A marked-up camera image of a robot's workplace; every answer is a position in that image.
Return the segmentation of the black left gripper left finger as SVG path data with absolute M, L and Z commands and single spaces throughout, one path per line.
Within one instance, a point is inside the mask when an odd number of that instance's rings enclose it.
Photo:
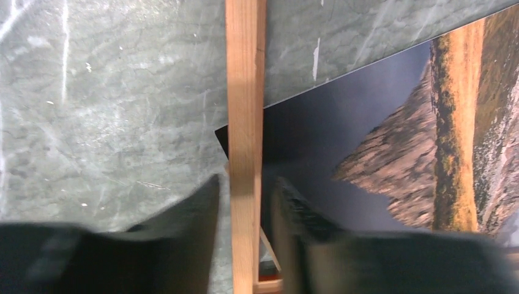
M 63 222 L 1 224 L 2 293 L 206 293 L 220 204 L 211 176 L 122 232 Z

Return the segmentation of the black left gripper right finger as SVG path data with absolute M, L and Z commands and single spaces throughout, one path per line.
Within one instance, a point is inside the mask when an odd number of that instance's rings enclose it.
M 283 293 L 518 292 L 513 263 L 483 235 L 344 230 L 284 178 L 271 225 Z

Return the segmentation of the glossy mountain landscape photo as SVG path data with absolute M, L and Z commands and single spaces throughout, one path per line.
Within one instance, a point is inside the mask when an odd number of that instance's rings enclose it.
M 518 6 L 267 107 L 270 241 L 279 177 L 342 228 L 446 228 L 467 209 L 517 246 Z

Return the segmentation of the wooden picture frame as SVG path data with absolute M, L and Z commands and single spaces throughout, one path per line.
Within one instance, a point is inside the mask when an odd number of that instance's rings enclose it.
M 231 251 L 235 293 L 278 293 L 259 280 L 266 1 L 226 1 Z

